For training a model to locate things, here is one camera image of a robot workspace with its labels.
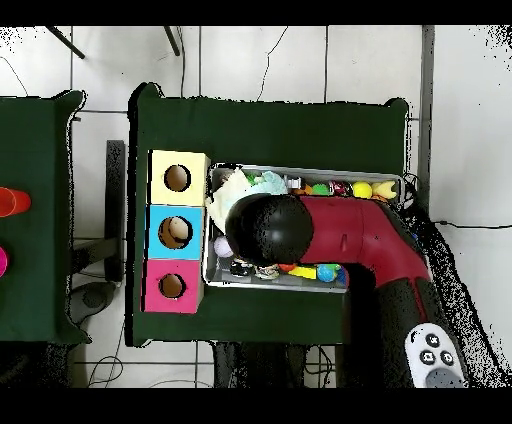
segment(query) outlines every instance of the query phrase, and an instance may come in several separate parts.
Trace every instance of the yellow block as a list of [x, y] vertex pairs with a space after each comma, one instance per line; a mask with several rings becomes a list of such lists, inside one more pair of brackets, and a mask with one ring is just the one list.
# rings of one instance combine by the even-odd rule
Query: yellow block
[[297, 266], [293, 268], [291, 271], [289, 271], [288, 274], [295, 275], [296, 277], [304, 277], [314, 280], [316, 279], [316, 268]]
[[[151, 176], [148, 175], [151, 178], [151, 204], [204, 206], [206, 178], [210, 165], [210, 159], [204, 153], [153, 150], [149, 155], [151, 155], [148, 158], [151, 159]], [[173, 165], [180, 165], [182, 167], [180, 169], [185, 169], [188, 174], [189, 185], [183, 191], [173, 191], [166, 185], [167, 171]]]

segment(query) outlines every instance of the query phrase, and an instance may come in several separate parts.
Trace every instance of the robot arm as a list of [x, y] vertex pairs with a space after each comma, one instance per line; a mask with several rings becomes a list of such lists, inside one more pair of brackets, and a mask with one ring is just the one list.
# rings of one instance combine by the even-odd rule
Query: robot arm
[[464, 364], [414, 238], [385, 204], [324, 196], [242, 199], [233, 251], [258, 264], [359, 263], [375, 274], [386, 387], [462, 387]]

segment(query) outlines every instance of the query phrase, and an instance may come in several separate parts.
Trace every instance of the yellow box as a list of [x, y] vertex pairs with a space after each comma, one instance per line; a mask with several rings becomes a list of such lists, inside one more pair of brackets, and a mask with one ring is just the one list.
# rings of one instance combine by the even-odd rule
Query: yellow box
[[[206, 178], [210, 159], [204, 153], [174, 152], [152, 150], [148, 158], [151, 163], [151, 198], [148, 203], [154, 205], [204, 206], [206, 196]], [[187, 185], [173, 184], [172, 176], [185, 177]]]

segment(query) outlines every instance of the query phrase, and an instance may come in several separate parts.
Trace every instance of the chair leg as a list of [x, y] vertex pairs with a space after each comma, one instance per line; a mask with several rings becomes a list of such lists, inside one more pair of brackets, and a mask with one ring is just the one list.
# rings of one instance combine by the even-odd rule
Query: chair leg
[[172, 35], [171, 28], [168, 26], [164, 26], [165, 33], [167, 34], [167, 38], [169, 39], [169, 42], [171, 43], [172, 50], [174, 51], [174, 54], [176, 56], [180, 55], [180, 49], [178, 49], [178, 45], [176, 44], [176, 40], [174, 38], [174, 35]]
[[55, 37], [63, 42], [73, 53], [75, 53], [80, 59], [85, 59], [85, 55], [78, 50], [56, 27], [46, 27]]

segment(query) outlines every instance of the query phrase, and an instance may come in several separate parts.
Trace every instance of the small figurine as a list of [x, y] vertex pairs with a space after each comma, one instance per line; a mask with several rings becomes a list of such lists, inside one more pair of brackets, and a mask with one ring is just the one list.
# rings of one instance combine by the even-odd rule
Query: small figurine
[[256, 277], [261, 278], [262, 280], [273, 280], [279, 277], [279, 266], [278, 265], [270, 265], [270, 266], [257, 266], [255, 267]]
[[229, 272], [235, 277], [248, 277], [254, 272], [254, 265], [240, 258], [235, 258], [231, 262]]

